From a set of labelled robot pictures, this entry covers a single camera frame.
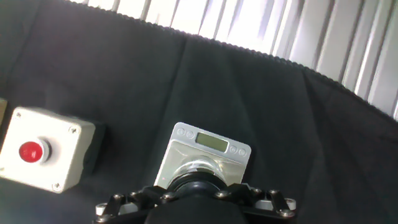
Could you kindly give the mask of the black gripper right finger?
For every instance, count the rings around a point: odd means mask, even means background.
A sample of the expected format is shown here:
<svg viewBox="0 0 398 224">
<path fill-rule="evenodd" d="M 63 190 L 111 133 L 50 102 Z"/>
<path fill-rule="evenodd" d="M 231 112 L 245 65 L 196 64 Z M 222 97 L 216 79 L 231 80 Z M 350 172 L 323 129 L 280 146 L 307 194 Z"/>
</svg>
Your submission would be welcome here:
<svg viewBox="0 0 398 224">
<path fill-rule="evenodd" d="M 296 202 L 280 190 L 232 184 L 215 192 L 213 198 L 236 207 L 246 223 L 296 223 Z"/>
</svg>

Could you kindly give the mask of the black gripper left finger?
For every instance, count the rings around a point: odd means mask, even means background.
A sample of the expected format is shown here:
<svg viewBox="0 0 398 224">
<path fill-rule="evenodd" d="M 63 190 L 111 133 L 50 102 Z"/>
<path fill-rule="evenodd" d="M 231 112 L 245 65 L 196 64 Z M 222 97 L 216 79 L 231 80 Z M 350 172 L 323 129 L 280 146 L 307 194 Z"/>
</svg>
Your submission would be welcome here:
<svg viewBox="0 0 398 224">
<path fill-rule="evenodd" d="M 176 201 L 177 194 L 159 186 L 144 187 L 128 194 L 116 193 L 96 206 L 95 224 L 145 223 L 149 212 Z"/>
</svg>

